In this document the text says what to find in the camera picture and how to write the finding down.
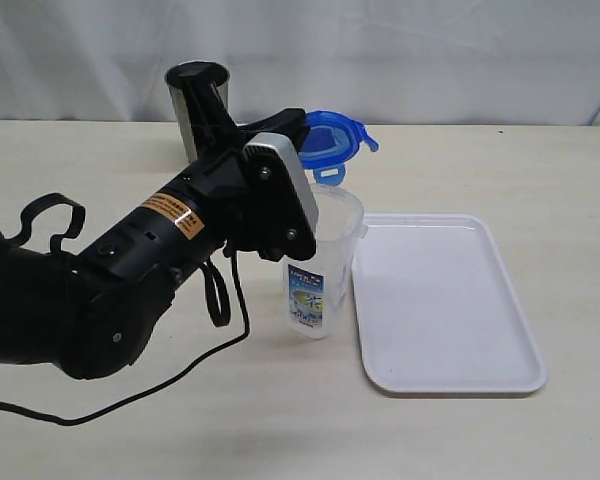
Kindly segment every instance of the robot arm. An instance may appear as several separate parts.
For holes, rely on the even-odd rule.
[[[226,286],[210,261],[217,250],[231,257],[234,280],[238,251],[276,262],[315,254],[317,206],[296,150],[304,111],[237,127],[205,68],[181,75],[196,161],[77,255],[62,241],[78,236],[85,210],[57,193],[23,210],[16,237],[0,233],[0,363],[51,363],[75,379],[112,375],[141,355],[197,270],[214,324],[229,323]],[[58,204],[73,208],[67,232],[51,238],[49,252],[23,248],[33,219]],[[239,299],[244,307],[241,291]]]

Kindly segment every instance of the table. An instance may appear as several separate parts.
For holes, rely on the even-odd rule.
[[[240,256],[253,335],[166,393],[82,427],[0,413],[0,479],[600,479],[600,128],[372,126],[345,185],[373,212],[461,212],[491,228],[549,370],[526,399],[391,399],[365,379],[351,298],[320,342],[283,323],[281,267]],[[61,191],[78,251],[185,166],[175,124],[0,122],[0,228]],[[32,248],[68,210],[36,222]],[[228,275],[226,261],[218,259]],[[240,332],[192,278],[137,362],[76,382],[0,365],[0,399],[77,416],[152,386]]]

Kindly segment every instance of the black cable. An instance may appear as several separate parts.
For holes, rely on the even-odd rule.
[[[35,410],[30,410],[30,409],[22,407],[20,405],[15,405],[13,403],[7,403],[7,402],[0,402],[0,411],[15,413],[16,415],[21,415],[23,417],[31,418],[33,420],[39,420],[42,422],[55,423],[56,425],[60,425],[62,427],[75,427],[77,425],[83,425],[87,422],[91,422],[100,417],[103,417],[115,410],[118,410],[119,408],[129,405],[130,403],[137,402],[138,400],[142,400],[143,398],[153,395],[154,393],[158,393],[161,390],[164,390],[165,388],[170,387],[177,381],[182,380],[187,374],[189,374],[195,367],[197,367],[204,360],[211,357],[212,355],[215,355],[218,352],[221,352],[222,350],[232,347],[233,345],[237,345],[238,343],[245,340],[251,332],[251,324],[249,321],[249,313],[247,311],[247,303],[244,299],[242,285],[240,284],[240,275],[238,274],[237,252],[233,252],[233,254],[231,255],[231,274],[233,276],[233,284],[236,289],[238,303],[240,304],[240,311],[242,313],[242,321],[244,324],[244,332],[241,335],[233,338],[232,340],[229,340],[228,342],[218,345],[217,347],[214,347],[211,350],[208,350],[207,352],[203,353],[198,358],[196,358],[193,362],[191,362],[191,364],[187,368],[185,368],[184,370],[182,370],[180,373],[178,373],[174,377],[170,378],[169,380],[167,380],[159,385],[156,385],[155,387],[152,387],[148,390],[145,390],[144,392],[140,392],[140,393],[137,393],[130,397],[127,397],[123,400],[120,400],[119,402],[109,405],[108,407],[103,408],[102,410],[98,410],[97,412],[94,412],[90,415],[85,415],[84,417],[67,419],[67,418],[58,417],[56,415],[50,415],[47,413],[37,412]]]

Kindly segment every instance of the orange warning label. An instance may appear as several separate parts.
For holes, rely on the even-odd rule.
[[[158,212],[171,220],[188,240],[191,240],[204,228],[200,217],[186,203],[166,193],[156,193],[140,206]]]

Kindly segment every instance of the blue lid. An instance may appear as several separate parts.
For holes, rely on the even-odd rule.
[[[310,112],[307,126],[311,130],[298,156],[305,169],[313,170],[318,183],[340,185],[345,176],[344,163],[358,153],[360,143],[366,143],[372,152],[379,148],[362,123],[340,113]]]

